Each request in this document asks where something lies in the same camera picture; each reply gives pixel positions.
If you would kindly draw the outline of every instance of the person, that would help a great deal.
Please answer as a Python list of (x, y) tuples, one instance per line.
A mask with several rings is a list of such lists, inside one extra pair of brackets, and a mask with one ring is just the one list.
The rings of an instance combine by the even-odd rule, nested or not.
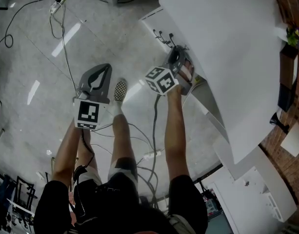
[[(114, 150), (108, 182), (102, 184), (92, 154), (90, 132), (71, 122), (56, 156), (52, 181), (46, 184), (34, 218), (34, 230), (41, 233), (203, 234), (208, 225), (203, 198), (191, 180), (186, 163), (185, 126), (181, 87), (167, 94), (168, 116), (165, 155), (169, 170), (168, 214), (139, 203), (138, 174), (131, 146), (128, 122), (121, 110), (127, 83), (115, 88)], [(79, 160), (74, 173), (77, 152)], [(69, 213), (68, 188), (74, 173), (77, 222)]]

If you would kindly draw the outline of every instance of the power strip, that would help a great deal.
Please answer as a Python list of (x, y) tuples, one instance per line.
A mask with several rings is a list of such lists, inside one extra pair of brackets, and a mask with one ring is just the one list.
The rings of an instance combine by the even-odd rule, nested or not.
[[(62, 5), (66, 0), (60, 0), (60, 4)], [(60, 5), (58, 2), (54, 2), (50, 8), (50, 14), (53, 15), (56, 13), (56, 11), (60, 8)]]

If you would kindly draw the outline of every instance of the forearm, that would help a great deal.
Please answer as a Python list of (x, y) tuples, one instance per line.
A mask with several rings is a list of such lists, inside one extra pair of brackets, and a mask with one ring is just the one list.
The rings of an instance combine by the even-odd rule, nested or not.
[(67, 187), (75, 168), (80, 135), (81, 130), (75, 127), (72, 120), (55, 157), (53, 180), (61, 181)]
[(186, 137), (180, 89), (168, 94), (168, 108), (164, 143), (171, 180), (179, 175), (189, 175), (186, 164)]

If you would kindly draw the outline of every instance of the black sleeve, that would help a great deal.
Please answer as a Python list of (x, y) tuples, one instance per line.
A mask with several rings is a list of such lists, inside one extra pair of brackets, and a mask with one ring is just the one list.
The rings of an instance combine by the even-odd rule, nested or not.
[(63, 234), (71, 225), (68, 188), (59, 181), (50, 181), (44, 188), (34, 217), (36, 234)]
[(184, 217), (197, 234), (206, 232), (207, 208), (200, 192), (187, 175), (178, 176), (170, 182), (169, 214)]

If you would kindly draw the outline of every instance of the white sock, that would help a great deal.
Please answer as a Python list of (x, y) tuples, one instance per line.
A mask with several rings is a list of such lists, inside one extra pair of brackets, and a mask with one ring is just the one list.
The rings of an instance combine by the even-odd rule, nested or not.
[(116, 117), (117, 115), (123, 115), (122, 109), (122, 102), (114, 100), (113, 102), (113, 116)]

